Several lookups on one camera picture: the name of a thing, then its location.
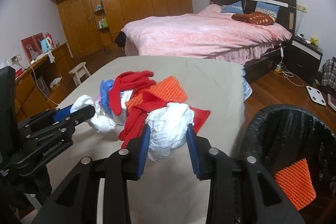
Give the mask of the small white carton box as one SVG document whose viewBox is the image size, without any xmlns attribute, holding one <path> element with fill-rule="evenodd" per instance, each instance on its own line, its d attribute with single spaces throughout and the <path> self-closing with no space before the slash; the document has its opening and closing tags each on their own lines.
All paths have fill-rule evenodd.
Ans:
<svg viewBox="0 0 336 224">
<path fill-rule="evenodd" d="M 123 126 L 127 119 L 127 108 L 126 103 L 131 99 L 133 95 L 133 90 L 125 90 L 120 93 L 120 103 L 121 103 L 121 114 L 116 115 L 114 112 L 113 114 L 113 120 L 116 122 L 117 125 Z"/>
</svg>

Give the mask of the blue plastic bag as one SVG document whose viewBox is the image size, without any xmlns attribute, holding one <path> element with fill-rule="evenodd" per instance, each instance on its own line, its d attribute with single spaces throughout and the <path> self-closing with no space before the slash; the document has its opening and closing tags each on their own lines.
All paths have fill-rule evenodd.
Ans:
<svg viewBox="0 0 336 224">
<path fill-rule="evenodd" d="M 100 105 L 111 118 L 113 117 L 113 114 L 109 107 L 109 92 L 112 90 L 113 84 L 113 80 L 102 80 L 100 84 Z"/>
</svg>

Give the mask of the orange foam net sleeve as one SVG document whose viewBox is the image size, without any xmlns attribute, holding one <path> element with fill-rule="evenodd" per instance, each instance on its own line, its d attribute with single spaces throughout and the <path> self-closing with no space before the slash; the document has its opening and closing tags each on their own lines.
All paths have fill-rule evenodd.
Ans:
<svg viewBox="0 0 336 224">
<path fill-rule="evenodd" d="M 174 76 L 169 76 L 149 88 L 143 88 L 136 91 L 135 95 L 125 103 L 128 111 L 144 101 L 143 93 L 151 93 L 166 102 L 183 103 L 188 98 L 187 93 L 181 87 L 179 81 Z"/>
</svg>

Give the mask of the red flat paper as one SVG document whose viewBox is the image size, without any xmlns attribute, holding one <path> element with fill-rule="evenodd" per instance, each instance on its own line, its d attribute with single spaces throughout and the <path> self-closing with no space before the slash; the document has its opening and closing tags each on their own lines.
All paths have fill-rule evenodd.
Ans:
<svg viewBox="0 0 336 224">
<path fill-rule="evenodd" d="M 194 112 L 194 132 L 197 135 L 199 130 L 202 128 L 202 126 L 205 124 L 206 120 L 211 114 L 210 110 L 202 110 L 197 109 L 195 107 L 191 107 L 190 109 Z"/>
</svg>

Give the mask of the wooden side desk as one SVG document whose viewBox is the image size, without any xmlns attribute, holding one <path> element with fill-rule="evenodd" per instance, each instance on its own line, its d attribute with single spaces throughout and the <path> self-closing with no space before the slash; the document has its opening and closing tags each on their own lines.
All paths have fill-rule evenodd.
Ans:
<svg viewBox="0 0 336 224">
<path fill-rule="evenodd" d="M 76 88 L 69 74 L 75 61 L 68 45 L 55 48 L 52 54 L 53 63 L 45 56 L 15 80 L 14 104 L 18 122 L 56 108 Z"/>
</svg>

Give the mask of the small white wooden stool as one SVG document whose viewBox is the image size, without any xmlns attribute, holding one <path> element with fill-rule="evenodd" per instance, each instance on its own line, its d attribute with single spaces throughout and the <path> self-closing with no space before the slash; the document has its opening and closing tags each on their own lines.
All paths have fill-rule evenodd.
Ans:
<svg viewBox="0 0 336 224">
<path fill-rule="evenodd" d="M 91 76 L 90 72 L 88 71 L 88 69 L 86 67 L 86 62 L 81 62 L 80 64 L 76 65 L 76 67 L 71 69 L 68 72 L 68 74 L 72 76 L 76 87 L 81 85 L 81 78 L 83 76 L 85 76 L 86 78 Z"/>
</svg>

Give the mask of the blue white kettle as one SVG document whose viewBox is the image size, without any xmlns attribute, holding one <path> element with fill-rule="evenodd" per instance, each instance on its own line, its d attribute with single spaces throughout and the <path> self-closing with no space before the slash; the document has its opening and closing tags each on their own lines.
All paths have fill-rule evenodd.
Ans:
<svg viewBox="0 0 336 224">
<path fill-rule="evenodd" d="M 52 40 L 49 37 L 44 38 L 41 40 L 41 50 L 43 53 L 47 53 L 52 50 Z"/>
</svg>

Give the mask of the red framed picture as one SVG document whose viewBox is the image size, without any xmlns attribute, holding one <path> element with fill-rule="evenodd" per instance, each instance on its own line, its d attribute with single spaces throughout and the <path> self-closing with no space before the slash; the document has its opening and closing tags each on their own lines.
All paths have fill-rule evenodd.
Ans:
<svg viewBox="0 0 336 224">
<path fill-rule="evenodd" d="M 36 60 L 42 54 L 41 41 L 44 39 L 42 33 L 30 36 L 21 40 L 22 48 L 29 62 Z"/>
</svg>

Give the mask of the black garment at bed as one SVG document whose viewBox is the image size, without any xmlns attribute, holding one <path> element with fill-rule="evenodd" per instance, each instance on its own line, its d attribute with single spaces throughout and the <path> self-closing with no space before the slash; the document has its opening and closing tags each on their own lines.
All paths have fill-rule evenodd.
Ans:
<svg viewBox="0 0 336 224">
<path fill-rule="evenodd" d="M 126 45 L 126 34 L 122 31 L 120 31 L 118 33 L 118 35 L 116 36 L 114 43 L 117 44 L 117 46 L 119 48 L 125 49 L 125 45 Z"/>
</svg>

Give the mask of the orange foam net in bin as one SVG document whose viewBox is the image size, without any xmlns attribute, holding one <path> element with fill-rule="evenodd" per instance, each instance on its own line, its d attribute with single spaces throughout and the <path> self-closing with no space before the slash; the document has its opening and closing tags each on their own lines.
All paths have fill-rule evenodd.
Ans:
<svg viewBox="0 0 336 224">
<path fill-rule="evenodd" d="M 274 178 L 298 211 L 307 207 L 317 196 L 305 158 L 276 172 Z"/>
</svg>

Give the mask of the white bathroom scale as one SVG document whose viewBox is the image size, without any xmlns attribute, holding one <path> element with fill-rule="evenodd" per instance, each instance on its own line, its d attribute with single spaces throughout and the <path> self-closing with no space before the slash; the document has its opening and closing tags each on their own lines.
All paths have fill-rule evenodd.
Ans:
<svg viewBox="0 0 336 224">
<path fill-rule="evenodd" d="M 309 94 L 310 99 L 314 103 L 317 103 L 317 104 L 322 105 L 322 106 L 326 106 L 326 101 L 325 101 L 322 93 L 318 89 L 306 85 L 306 90 Z"/>
</svg>

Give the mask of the left blue pillow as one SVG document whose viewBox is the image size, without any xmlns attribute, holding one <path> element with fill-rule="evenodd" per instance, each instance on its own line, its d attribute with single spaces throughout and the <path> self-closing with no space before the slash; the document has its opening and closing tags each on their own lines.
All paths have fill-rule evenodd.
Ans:
<svg viewBox="0 0 336 224">
<path fill-rule="evenodd" d="M 230 5 L 223 5 L 221 13 L 233 13 L 233 14 L 244 14 L 242 2 L 237 1 Z"/>
</svg>

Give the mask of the plaid shirt on chair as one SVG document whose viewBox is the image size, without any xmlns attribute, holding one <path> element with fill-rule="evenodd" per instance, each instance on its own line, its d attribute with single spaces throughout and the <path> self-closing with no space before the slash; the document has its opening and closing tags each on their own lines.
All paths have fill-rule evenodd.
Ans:
<svg viewBox="0 0 336 224">
<path fill-rule="evenodd" d="M 328 59 L 322 66 L 321 85 L 336 90 L 336 58 Z"/>
</svg>

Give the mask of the yellow plush toy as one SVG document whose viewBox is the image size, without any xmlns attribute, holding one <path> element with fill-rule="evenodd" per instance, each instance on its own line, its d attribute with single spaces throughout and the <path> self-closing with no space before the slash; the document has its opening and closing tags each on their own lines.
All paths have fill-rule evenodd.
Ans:
<svg viewBox="0 0 336 224">
<path fill-rule="evenodd" d="M 314 45 L 315 47 L 318 47 L 318 39 L 317 39 L 317 38 L 311 37 L 311 38 L 310 38 L 310 42 L 311 42 L 311 44 Z"/>
</svg>

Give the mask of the bed with dark frame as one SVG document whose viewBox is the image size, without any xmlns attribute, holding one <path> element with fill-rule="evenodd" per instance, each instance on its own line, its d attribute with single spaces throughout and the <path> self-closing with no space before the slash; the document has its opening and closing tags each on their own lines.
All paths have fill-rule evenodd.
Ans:
<svg viewBox="0 0 336 224">
<path fill-rule="evenodd" d="M 179 56 L 244 66 L 249 83 L 274 69 L 294 34 L 295 0 L 211 0 L 196 14 L 150 16 L 122 29 L 127 56 Z"/>
</svg>

